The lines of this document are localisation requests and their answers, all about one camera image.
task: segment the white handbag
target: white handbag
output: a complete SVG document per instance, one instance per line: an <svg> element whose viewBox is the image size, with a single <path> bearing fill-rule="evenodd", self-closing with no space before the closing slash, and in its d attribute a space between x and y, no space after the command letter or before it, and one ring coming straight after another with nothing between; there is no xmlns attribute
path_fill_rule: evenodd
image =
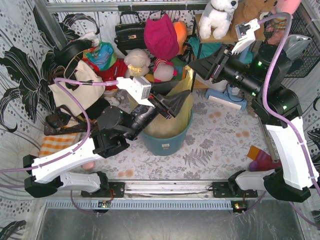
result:
<svg viewBox="0 0 320 240"><path fill-rule="evenodd" d="M78 62L74 75L80 82L87 82L90 80L94 83L103 82L102 78L97 76L90 66L82 60ZM85 110L102 96L106 88L105 86L79 85L77 89L72 90L66 87L65 82L60 82L60 84L79 101ZM66 105L75 116L82 113L77 104L56 84L49 85L49 88L53 92L56 107Z"/></svg>

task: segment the teal bucket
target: teal bucket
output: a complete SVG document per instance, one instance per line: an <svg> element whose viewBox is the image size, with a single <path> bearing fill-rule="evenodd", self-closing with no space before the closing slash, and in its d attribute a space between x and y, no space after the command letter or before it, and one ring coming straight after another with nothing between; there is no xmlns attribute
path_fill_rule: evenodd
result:
<svg viewBox="0 0 320 240"><path fill-rule="evenodd" d="M146 148L156 156L169 156L177 152L184 143L187 131L191 125L193 119L193 112L191 111L191 116L188 126L180 134L170 137L170 138L156 138L141 133L142 140Z"/></svg>

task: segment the white stuffed dog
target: white stuffed dog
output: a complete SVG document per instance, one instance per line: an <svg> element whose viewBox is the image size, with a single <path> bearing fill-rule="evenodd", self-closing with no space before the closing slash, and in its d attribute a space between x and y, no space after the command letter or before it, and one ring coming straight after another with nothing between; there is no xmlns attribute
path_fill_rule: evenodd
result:
<svg viewBox="0 0 320 240"><path fill-rule="evenodd" d="M223 38L231 24L234 11L238 7L238 0L210 0L206 5L200 22L199 34L202 39L208 39L211 35L211 27L215 28L213 37Z"/></svg>

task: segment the wire mesh basket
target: wire mesh basket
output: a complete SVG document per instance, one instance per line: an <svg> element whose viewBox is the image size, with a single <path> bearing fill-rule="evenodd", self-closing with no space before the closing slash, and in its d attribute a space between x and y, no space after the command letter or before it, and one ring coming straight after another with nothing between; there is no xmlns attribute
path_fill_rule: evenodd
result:
<svg viewBox="0 0 320 240"><path fill-rule="evenodd" d="M264 36L265 41L268 42L272 37L276 35L281 35L284 27L286 26L286 21L279 21L274 23L274 21L269 21L265 24ZM288 73L286 78L304 78L306 77L311 70L317 65L320 60L320 50L318 48L317 42L314 40L314 36L307 29L307 23L302 14L297 10L293 14L292 25L290 29L290 34L298 34L310 37L312 41L306 47L306 49L302 52L302 54L295 59L296 62L299 63L299 67Z"/></svg>

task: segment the clear plastic bag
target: clear plastic bag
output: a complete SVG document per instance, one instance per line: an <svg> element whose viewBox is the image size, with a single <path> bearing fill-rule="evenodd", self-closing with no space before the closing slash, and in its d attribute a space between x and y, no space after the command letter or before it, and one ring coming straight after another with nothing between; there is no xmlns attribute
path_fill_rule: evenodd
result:
<svg viewBox="0 0 320 240"><path fill-rule="evenodd" d="M192 78L194 71L186 66L186 77L179 81L179 83L167 94L167 96L190 90L192 87ZM135 108L137 103L128 94L131 108ZM176 117L165 119L162 115L158 115L145 129L144 132L154 138L167 139L172 138L182 133L189 124L191 118L191 108L193 105L193 98L191 94L185 100L180 113Z"/></svg>

